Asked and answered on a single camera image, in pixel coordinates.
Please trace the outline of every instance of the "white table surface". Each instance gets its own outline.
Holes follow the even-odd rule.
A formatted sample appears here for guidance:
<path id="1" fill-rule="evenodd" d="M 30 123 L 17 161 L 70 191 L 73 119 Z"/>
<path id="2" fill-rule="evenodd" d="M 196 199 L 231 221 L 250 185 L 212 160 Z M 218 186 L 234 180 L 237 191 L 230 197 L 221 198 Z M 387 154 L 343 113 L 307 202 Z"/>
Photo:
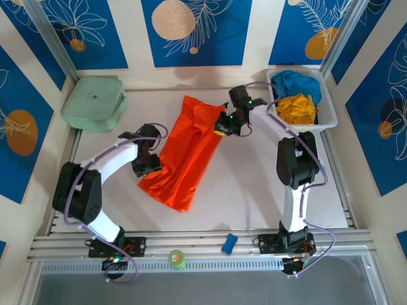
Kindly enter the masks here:
<path id="1" fill-rule="evenodd" d="M 270 101 L 267 90 L 248 90 L 253 98 Z M 75 162 L 88 159 L 114 143 L 124 131 L 135 132 L 144 123 L 161 123 L 172 129 L 189 95 L 208 104 L 229 101 L 228 90 L 171 90 L 128 92 L 128 105 L 116 128 L 109 133 L 84 131 Z M 321 137 L 316 136 L 320 159 L 328 170 L 329 184 L 312 189 L 307 220 L 322 227 L 347 227 L 338 191 Z M 159 153 L 165 144 L 162 141 Z M 275 171 L 277 148 L 259 130 L 250 137 L 221 140 L 195 193 L 188 212 L 180 213 L 149 197 L 137 186 L 140 178 L 129 164 L 110 176 L 102 188 L 103 210 L 126 231 L 191 231 L 277 229 L 284 206 L 284 188 Z M 322 174 L 315 178 L 322 182 Z M 69 232 L 62 217 L 53 232 Z"/>

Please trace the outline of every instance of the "orange cloth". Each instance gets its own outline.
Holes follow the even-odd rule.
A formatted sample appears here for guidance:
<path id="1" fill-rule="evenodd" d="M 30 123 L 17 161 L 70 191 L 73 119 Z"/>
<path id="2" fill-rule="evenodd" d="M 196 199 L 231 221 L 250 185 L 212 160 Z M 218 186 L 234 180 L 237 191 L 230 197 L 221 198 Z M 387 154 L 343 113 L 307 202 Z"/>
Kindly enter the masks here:
<path id="1" fill-rule="evenodd" d="M 213 132 L 221 111 L 223 105 L 207 105 L 185 96 L 182 112 L 160 153 L 162 171 L 147 175 L 139 187 L 159 202 L 180 212 L 187 211 L 221 140 Z"/>

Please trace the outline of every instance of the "white plastic basket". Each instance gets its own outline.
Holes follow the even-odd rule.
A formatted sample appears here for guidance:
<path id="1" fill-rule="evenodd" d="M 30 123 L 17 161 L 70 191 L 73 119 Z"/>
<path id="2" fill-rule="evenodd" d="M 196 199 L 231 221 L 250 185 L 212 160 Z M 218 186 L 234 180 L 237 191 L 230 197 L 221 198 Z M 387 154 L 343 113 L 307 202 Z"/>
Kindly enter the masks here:
<path id="1" fill-rule="evenodd" d="M 317 125 L 292 125 L 295 129 L 300 132 L 313 132 L 313 133 L 320 133 L 324 129 L 335 127 L 338 124 L 338 118 L 336 117 L 336 113 L 332 104 L 331 96 L 329 95 L 328 89 L 326 88 L 326 84 L 322 74 L 317 69 L 311 69 L 306 67 L 296 67 L 296 66 L 287 66 L 282 68 L 270 69 L 267 71 L 267 81 L 271 82 L 274 75 L 285 71 L 285 70 L 292 70 L 295 72 L 301 73 L 303 76 L 311 76 L 318 80 L 321 86 L 321 101 L 318 103 L 318 123 Z M 269 88 L 271 99 L 274 100 L 273 97 L 273 89 Z"/>

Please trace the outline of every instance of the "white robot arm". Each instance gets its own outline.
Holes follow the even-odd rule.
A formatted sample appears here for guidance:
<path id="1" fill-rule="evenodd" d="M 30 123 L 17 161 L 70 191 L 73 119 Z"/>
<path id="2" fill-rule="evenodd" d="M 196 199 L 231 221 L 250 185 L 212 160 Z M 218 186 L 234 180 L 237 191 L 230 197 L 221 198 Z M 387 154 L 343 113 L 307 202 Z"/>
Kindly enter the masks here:
<path id="1" fill-rule="evenodd" d="M 290 130 L 287 137 L 287 124 L 278 117 L 270 117 L 268 106 L 260 98 L 252 99 L 245 86 L 234 87 L 229 95 L 235 112 L 230 115 L 222 112 L 214 125 L 214 131 L 220 135 L 240 135 L 240 129 L 245 124 L 251 124 L 260 129 L 274 144 L 277 145 L 276 170 L 284 185 L 284 212 L 279 225 L 278 234 L 259 235 L 261 254 L 300 254 L 309 253 L 307 259 L 315 253 L 308 250 L 305 244 L 314 242 L 314 237 L 308 232 L 305 224 L 305 211 L 309 188 L 319 167 L 312 158 L 311 152 L 317 158 L 317 148 L 314 135 L 310 132 L 298 133 Z M 293 274 L 302 269 L 306 260 L 285 264 L 284 272 Z"/>
<path id="2" fill-rule="evenodd" d="M 72 162 L 64 164 L 55 190 L 53 208 L 64 213 L 73 182 L 80 171 L 87 167 L 75 187 L 69 203 L 68 216 L 78 219 L 99 238 L 121 247 L 124 230 L 103 212 L 102 185 L 115 171 L 130 162 L 138 177 L 161 170 L 158 156 L 149 153 L 155 140 L 141 140 L 144 137 L 157 138 L 159 136 L 160 132 L 153 125 L 145 124 L 137 133 L 122 133 L 114 144 L 114 149 L 107 153 L 102 153 L 80 164 Z"/>

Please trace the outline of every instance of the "green case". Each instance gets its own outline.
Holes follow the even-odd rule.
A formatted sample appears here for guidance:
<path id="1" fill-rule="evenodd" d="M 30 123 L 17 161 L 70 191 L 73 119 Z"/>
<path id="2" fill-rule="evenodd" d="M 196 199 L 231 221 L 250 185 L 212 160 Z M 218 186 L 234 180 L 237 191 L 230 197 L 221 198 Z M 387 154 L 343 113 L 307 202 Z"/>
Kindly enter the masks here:
<path id="1" fill-rule="evenodd" d="M 123 83 L 99 76 L 81 78 L 75 86 L 62 115 L 77 129 L 109 132 L 127 105 Z"/>

